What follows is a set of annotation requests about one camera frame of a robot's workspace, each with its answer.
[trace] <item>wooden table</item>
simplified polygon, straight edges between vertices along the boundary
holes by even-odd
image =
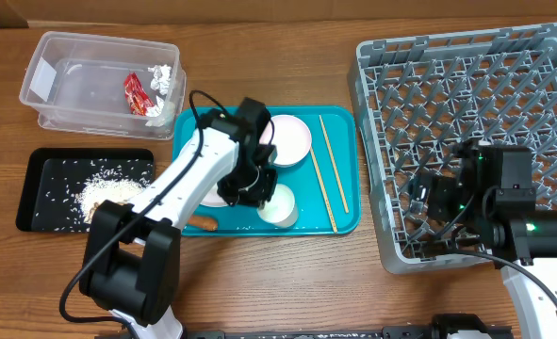
[[[555,22],[557,17],[350,21],[307,24],[98,26],[73,31],[179,46],[190,89],[226,105],[250,96],[267,105],[342,105],[351,110],[346,73],[363,40]],[[0,30],[0,338],[89,338],[115,324],[75,325],[58,297],[81,267],[82,234],[22,233],[14,226],[31,152],[39,147],[144,147],[158,172],[169,141],[52,132],[18,94],[43,30]],[[369,208],[366,159],[358,147],[363,217],[347,236],[211,239],[182,242],[173,304],[189,330],[377,329],[428,323],[436,313],[474,313],[514,326],[516,314],[491,266],[392,275],[379,260]],[[78,292],[75,315],[104,315]]]

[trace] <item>blue mat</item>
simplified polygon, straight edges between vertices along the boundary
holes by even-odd
[[[230,113],[236,107],[226,107]],[[201,107],[199,114],[205,113],[209,107]],[[331,202],[335,217],[337,234],[348,234],[360,222],[362,205],[360,202],[360,176],[355,143],[355,122],[353,116],[339,106],[269,106],[271,115],[288,114],[304,121],[312,133],[312,147],[322,174],[324,186]],[[343,185],[350,213],[346,214],[341,195],[336,184],[326,142],[319,124],[322,115],[326,132],[331,140],[333,156]],[[182,147],[192,137],[194,117],[191,110],[180,114],[175,122],[173,139],[173,159],[179,155]],[[256,209],[246,206],[205,207],[199,206],[196,214],[215,218],[219,222],[216,232],[208,232],[196,227],[187,226],[182,232],[185,236],[297,236],[297,235],[332,235],[333,229],[319,188],[318,178],[314,170],[311,155],[308,154],[301,162],[289,168],[276,168],[278,183],[288,186],[295,194],[299,208],[299,219],[289,228],[279,228],[263,221]]]

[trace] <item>bamboo chopstick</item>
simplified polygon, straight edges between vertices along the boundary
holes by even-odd
[[[343,208],[345,208],[345,213],[350,213],[350,208],[347,205],[347,199],[345,199],[345,192],[343,192],[343,185],[341,184],[341,178],[338,176],[338,169],[336,169],[335,157],[333,156],[333,148],[331,147],[331,142],[328,139],[328,134],[326,133],[326,128],[324,127],[324,120],[322,116],[319,116],[319,124],[322,126],[322,132],[324,132],[324,140],[326,141],[326,148],[328,148],[328,154],[331,156],[331,162],[333,163],[333,171],[335,172],[336,184],[338,185],[338,191],[341,193],[341,200],[343,201]]]
[[[314,162],[314,169],[316,169],[316,176],[318,177],[319,188],[322,191],[322,197],[324,197],[324,204],[326,205],[326,211],[328,212],[328,218],[331,220],[331,225],[333,226],[333,232],[337,233],[335,217],[333,216],[333,209],[331,208],[331,202],[328,201],[328,195],[326,194],[326,188],[324,188],[324,181],[322,181],[322,174],[319,173],[318,162],[316,161],[316,155],[314,154],[314,148],[311,148],[309,152],[312,154],[312,161]]]

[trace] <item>red snack bag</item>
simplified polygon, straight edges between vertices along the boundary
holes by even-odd
[[[135,73],[127,75],[123,86],[125,87],[125,99],[131,107],[132,114],[145,116],[146,110],[155,105],[142,88]]]

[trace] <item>gray crate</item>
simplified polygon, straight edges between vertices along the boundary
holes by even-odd
[[[406,186],[415,172],[454,175],[451,145],[462,140],[531,148],[538,208],[557,209],[557,24],[365,41],[349,83],[388,271],[481,262],[436,255],[427,240],[440,226],[407,213]],[[445,248],[449,239],[437,243]]]

